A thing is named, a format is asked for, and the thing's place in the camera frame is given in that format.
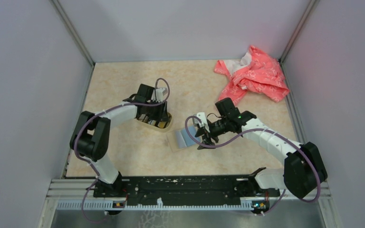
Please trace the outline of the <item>beige tray of cards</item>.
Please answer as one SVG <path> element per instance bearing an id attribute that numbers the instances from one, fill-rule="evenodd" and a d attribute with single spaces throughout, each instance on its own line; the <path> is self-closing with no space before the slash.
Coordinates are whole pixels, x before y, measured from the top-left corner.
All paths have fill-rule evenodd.
<path id="1" fill-rule="evenodd" d="M 168 121 L 155 121 L 150 120 L 147 115 L 142 114 L 137 118 L 137 121 L 142 125 L 143 127 L 146 127 L 151 130 L 155 130 L 158 132 L 165 133 L 167 132 L 172 124 L 173 124 L 173 116 L 171 113 L 167 113 L 167 116 L 169 117 Z"/>

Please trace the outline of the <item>beige card holder wallet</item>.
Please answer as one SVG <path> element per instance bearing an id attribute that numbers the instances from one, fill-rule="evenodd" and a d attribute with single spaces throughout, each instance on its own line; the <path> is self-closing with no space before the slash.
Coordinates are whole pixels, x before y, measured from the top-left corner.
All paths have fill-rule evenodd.
<path id="1" fill-rule="evenodd" d="M 178 152 L 190 147 L 198 147 L 199 145 L 193 141 L 188 132 L 195 136 L 197 130 L 193 125 L 188 126 L 188 131 L 185 128 L 173 130 L 166 134 L 172 152 Z"/>

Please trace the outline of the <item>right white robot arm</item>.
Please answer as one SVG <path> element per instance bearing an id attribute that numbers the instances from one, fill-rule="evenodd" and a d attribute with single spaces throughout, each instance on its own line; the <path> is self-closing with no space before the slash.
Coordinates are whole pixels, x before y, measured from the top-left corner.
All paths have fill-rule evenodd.
<path id="1" fill-rule="evenodd" d="M 282 169 L 262 169 L 249 182 L 249 191 L 255 196 L 267 189 L 288 190 L 295 197 L 306 201 L 305 196 L 316 190 L 311 202 L 319 199 L 322 182 L 327 171 L 318 147 L 312 143 L 290 140 L 265 125 L 255 114 L 239 109 L 230 98 L 215 104 L 220 116 L 215 122 L 208 120 L 204 112 L 190 118 L 198 128 L 189 137 L 199 149 L 216 149 L 228 145 L 239 137 L 251 140 L 274 156 Z"/>

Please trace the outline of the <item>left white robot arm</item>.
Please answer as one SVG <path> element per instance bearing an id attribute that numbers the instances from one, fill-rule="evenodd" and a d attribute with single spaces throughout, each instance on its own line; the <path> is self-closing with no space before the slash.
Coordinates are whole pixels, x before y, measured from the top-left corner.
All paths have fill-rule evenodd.
<path id="1" fill-rule="evenodd" d="M 110 130 L 133 119 L 158 131 L 166 130 L 173 120 L 167 111 L 169 95 L 169 86 L 140 84 L 138 91 L 120 104 L 97 113 L 83 111 L 79 115 L 70 149 L 78 159 L 88 163 L 111 196 L 119 196 L 124 187 L 121 173 L 107 155 Z"/>

